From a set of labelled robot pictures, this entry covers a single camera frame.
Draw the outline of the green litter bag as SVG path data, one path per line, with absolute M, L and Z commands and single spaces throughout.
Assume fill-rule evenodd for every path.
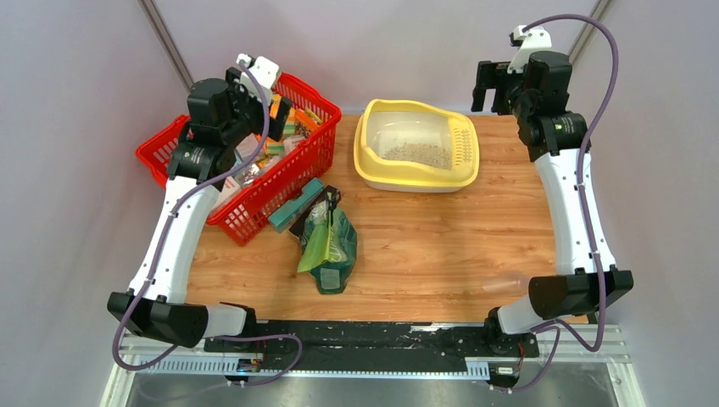
M 345 291 L 358 257 L 358 234 L 330 195 L 321 198 L 302 222 L 297 272 L 308 273 L 319 293 Z

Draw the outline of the black bag clip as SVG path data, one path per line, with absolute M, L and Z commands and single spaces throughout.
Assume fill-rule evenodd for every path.
M 337 189 L 333 186 L 327 186 L 324 190 L 324 194 L 325 194 L 327 212 L 329 215 L 331 215 L 337 208 L 337 205 L 339 204 L 339 202 L 341 201 L 342 194 L 339 189 Z

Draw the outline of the clear plastic scoop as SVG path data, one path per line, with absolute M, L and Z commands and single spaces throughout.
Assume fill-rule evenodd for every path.
M 529 276 L 518 271 L 512 271 L 487 277 L 482 281 L 481 286 L 482 290 L 487 294 L 522 296 L 527 293 L 529 281 Z

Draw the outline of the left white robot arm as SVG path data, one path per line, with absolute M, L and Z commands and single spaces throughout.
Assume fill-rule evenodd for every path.
M 281 75 L 259 61 L 230 68 L 223 79 L 196 82 L 188 95 L 190 118 L 181 129 L 167 166 L 162 212 L 145 259 L 123 293 L 111 293 L 108 311 L 118 333 L 192 348 L 209 337 L 226 336 L 247 352 L 259 341 L 259 328 L 247 309 L 232 304 L 188 304 L 187 281 L 203 226 L 235 165 L 235 149 L 254 134 L 279 137 L 287 104 L 270 116 L 272 89 Z

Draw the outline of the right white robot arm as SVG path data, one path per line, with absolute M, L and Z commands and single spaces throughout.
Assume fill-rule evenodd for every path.
M 513 115 L 518 136 L 540 176 L 555 236 L 555 274 L 533 277 L 528 293 L 513 304 L 492 309 L 483 332 L 488 351 L 507 354 L 518 334 L 595 314 L 633 288 L 633 274 L 619 270 L 603 236 L 597 210 L 588 131 L 581 114 L 567 109 L 572 66 L 563 53 L 533 53 L 522 69 L 508 62 L 481 61 L 471 109 L 482 110 L 494 90 L 492 112 Z

